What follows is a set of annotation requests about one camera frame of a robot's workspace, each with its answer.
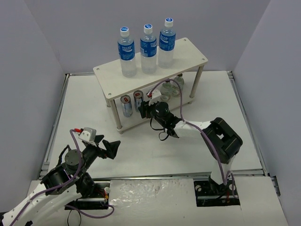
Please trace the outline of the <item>Pocari Sweat bottle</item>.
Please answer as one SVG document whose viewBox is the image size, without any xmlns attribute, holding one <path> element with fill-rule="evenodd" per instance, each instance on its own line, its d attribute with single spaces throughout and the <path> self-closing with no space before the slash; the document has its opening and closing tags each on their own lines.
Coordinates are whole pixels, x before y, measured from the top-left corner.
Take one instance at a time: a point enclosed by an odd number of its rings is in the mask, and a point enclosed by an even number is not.
<svg viewBox="0 0 301 226">
<path fill-rule="evenodd" d="M 118 52 L 122 74 L 128 78 L 134 77 L 137 71 L 135 61 L 135 42 L 130 36 L 129 28 L 126 26 L 120 28 Z"/>
<path fill-rule="evenodd" d="M 140 38 L 141 67 L 145 74 L 152 74 L 156 71 L 157 60 L 157 38 L 153 34 L 153 26 L 143 26 L 143 36 Z"/>
<path fill-rule="evenodd" d="M 173 18 L 166 18 L 159 34 L 158 66 L 169 68 L 173 64 L 176 31 Z"/>
</svg>

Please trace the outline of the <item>clear green-cap Chang bottle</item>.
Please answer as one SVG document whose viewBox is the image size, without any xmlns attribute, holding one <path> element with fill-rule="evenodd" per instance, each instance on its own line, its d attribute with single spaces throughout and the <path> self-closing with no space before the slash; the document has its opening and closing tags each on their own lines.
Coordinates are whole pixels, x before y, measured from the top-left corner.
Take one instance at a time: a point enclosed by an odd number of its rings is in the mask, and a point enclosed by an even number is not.
<svg viewBox="0 0 301 226">
<path fill-rule="evenodd" d="M 183 74 L 181 73 L 174 78 L 172 96 L 178 97 L 180 95 L 180 91 L 183 91 L 183 86 L 184 79 Z"/>
</svg>

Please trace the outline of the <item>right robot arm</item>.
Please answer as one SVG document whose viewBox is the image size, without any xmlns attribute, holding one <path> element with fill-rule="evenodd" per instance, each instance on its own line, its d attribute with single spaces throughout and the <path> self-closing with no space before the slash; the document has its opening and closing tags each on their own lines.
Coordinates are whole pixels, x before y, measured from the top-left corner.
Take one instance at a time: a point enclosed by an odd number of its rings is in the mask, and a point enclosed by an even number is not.
<svg viewBox="0 0 301 226">
<path fill-rule="evenodd" d="M 168 137 L 202 138 L 216 161 L 216 167 L 209 177 L 209 189 L 214 194 L 225 190 L 232 162 L 243 140 L 224 119 L 217 117 L 206 122 L 187 121 L 173 115 L 166 102 L 149 104 L 143 101 L 138 110 L 143 119 L 155 120 L 161 125 L 162 128 L 157 130 L 167 133 Z"/>
</svg>

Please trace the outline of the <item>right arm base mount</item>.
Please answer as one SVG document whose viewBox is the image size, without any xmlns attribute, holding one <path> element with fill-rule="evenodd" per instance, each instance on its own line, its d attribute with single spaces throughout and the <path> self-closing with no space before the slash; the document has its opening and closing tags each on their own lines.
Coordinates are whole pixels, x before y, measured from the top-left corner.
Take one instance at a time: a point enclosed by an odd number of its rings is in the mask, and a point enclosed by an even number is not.
<svg viewBox="0 0 301 226">
<path fill-rule="evenodd" d="M 228 179 L 227 185 L 214 185 L 209 180 L 194 180 L 197 207 L 240 206 L 235 183 Z"/>
</svg>

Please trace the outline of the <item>silver energy drink can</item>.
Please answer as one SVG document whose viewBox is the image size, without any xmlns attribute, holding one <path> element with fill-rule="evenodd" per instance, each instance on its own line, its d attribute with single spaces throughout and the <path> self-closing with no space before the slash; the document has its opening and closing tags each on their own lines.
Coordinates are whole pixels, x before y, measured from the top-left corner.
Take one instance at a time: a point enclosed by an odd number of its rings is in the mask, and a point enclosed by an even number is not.
<svg viewBox="0 0 301 226">
<path fill-rule="evenodd" d="M 133 114 L 131 98 L 129 95 L 123 95 L 120 98 L 122 112 L 125 117 L 131 117 Z"/>
<path fill-rule="evenodd" d="M 134 97 L 135 110 L 138 112 L 139 111 L 138 107 L 141 106 L 141 103 L 143 101 L 143 92 L 141 90 L 136 90 L 133 93 L 133 97 Z"/>
</svg>

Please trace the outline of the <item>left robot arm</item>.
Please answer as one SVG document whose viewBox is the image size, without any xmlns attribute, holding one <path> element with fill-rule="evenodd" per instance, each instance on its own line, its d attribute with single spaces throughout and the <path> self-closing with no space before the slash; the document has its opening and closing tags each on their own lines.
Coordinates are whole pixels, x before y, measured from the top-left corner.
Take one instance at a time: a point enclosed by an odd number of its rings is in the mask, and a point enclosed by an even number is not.
<svg viewBox="0 0 301 226">
<path fill-rule="evenodd" d="M 66 146 L 59 163 L 47 173 L 36 188 L 11 211 L 0 216 L 2 226 L 32 226 L 70 202 L 89 198 L 100 191 L 87 170 L 97 158 L 114 159 L 121 141 L 108 142 L 103 135 L 83 140 L 80 150 L 76 138 L 75 149 Z"/>
</svg>

